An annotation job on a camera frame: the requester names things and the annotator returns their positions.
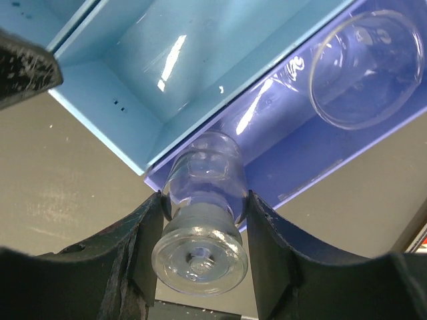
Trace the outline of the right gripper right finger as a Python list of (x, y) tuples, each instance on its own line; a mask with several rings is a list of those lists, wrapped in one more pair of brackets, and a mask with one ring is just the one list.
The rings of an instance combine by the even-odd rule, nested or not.
[(368, 259), (327, 244), (247, 200), (248, 243), (260, 319), (425, 319), (426, 256)]

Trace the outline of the clear glass beaker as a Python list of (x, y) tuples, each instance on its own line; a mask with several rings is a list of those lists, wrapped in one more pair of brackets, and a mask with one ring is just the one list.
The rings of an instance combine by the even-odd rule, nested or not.
[(424, 64), (412, 20), (393, 10), (367, 11), (291, 57), (280, 78), (306, 94), (325, 122), (357, 130), (397, 112), (421, 84)]

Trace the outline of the light blue drawer box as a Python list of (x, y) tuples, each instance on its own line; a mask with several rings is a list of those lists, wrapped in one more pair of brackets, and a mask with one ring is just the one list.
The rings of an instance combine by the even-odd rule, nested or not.
[(54, 51), (97, 4), (92, 0), (1, 0), (1, 28)]

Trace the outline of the purple drawer box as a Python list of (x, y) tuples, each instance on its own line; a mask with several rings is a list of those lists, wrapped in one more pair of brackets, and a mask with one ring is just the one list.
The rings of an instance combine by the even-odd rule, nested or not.
[[(293, 49), (248, 88), (182, 139), (149, 169), (145, 183), (165, 185), (175, 158), (204, 131), (221, 131), (240, 147), (248, 187), (273, 207), (279, 207), (355, 158), (426, 109), (426, 2), (347, 1), (348, 6)], [(419, 30), (424, 48), (424, 72), (415, 92), (389, 118), (357, 130), (325, 122), (308, 96), (288, 89), (280, 75), (295, 54), (351, 16), (393, 10), (407, 16)]]

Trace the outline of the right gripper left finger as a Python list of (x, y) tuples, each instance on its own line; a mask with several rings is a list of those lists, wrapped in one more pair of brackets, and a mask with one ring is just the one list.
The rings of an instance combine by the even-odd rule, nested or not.
[(161, 193), (58, 253), (1, 248), (2, 319), (147, 319), (157, 277), (151, 252), (163, 228)]

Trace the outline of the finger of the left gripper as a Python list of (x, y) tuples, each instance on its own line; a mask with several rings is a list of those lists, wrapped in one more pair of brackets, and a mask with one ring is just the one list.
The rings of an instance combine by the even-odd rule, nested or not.
[(1, 109), (21, 103), (63, 83), (48, 50), (1, 30)]

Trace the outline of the glass stoppered bottle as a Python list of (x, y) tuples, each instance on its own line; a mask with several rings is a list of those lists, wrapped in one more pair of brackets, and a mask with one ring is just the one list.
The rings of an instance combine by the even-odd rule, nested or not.
[(162, 189), (168, 220), (151, 254), (158, 279), (189, 295), (220, 295), (248, 271), (238, 225), (248, 188), (237, 143), (206, 131), (176, 158)]

